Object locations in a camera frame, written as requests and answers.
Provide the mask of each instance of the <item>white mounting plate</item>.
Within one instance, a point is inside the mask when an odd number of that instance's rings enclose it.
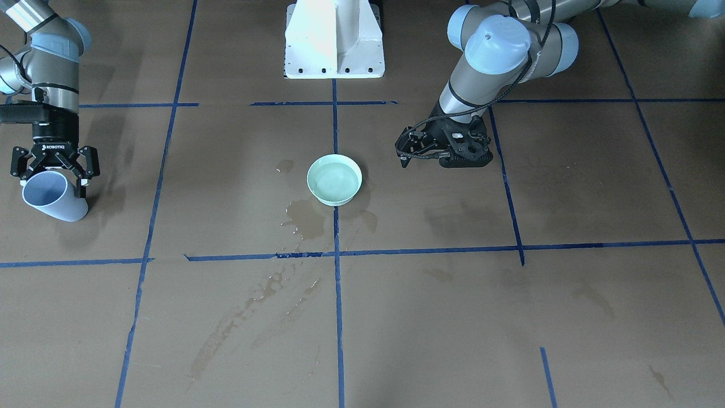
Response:
[[[385,73],[380,10],[368,0],[360,3],[355,45],[337,52],[338,24],[334,7],[304,10],[292,17],[296,4],[287,7],[284,74],[290,79],[380,78]]]

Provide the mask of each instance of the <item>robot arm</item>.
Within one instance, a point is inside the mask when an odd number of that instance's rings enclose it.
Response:
[[[100,174],[96,149],[78,148],[78,59],[91,46],[91,35],[42,0],[0,0],[0,11],[30,38],[30,44],[15,54],[5,50],[9,55],[0,59],[0,91],[13,95],[28,89],[33,98],[0,105],[0,123],[33,125],[33,147],[13,148],[10,173],[24,184],[48,168],[66,168],[77,179],[76,195],[85,197],[88,180]]]
[[[462,6],[449,21],[448,38],[463,55],[430,116],[407,127],[396,141],[402,167],[412,159],[438,159],[446,168],[490,163],[483,112],[518,84],[571,66],[579,40],[560,21],[618,3],[688,12],[690,17],[717,17],[725,7],[720,0],[511,0]]]

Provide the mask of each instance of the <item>white cup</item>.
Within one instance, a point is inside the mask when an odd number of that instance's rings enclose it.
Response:
[[[307,186],[322,203],[343,205],[357,194],[363,183],[363,173],[353,159],[343,155],[318,158],[307,172]]]
[[[30,177],[22,199],[51,217],[74,222],[86,216],[88,203],[75,196],[75,186],[57,171],[43,171]]]

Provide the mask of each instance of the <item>round joint cover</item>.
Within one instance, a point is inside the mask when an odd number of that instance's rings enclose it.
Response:
[[[465,45],[465,59],[481,73],[500,75],[518,67],[526,59],[531,36],[513,17],[486,18]]]

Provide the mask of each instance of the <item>white bracket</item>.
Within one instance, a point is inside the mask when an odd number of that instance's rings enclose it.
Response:
[[[379,21],[378,7],[368,0],[297,0],[287,7],[285,75],[380,78],[385,59]]]

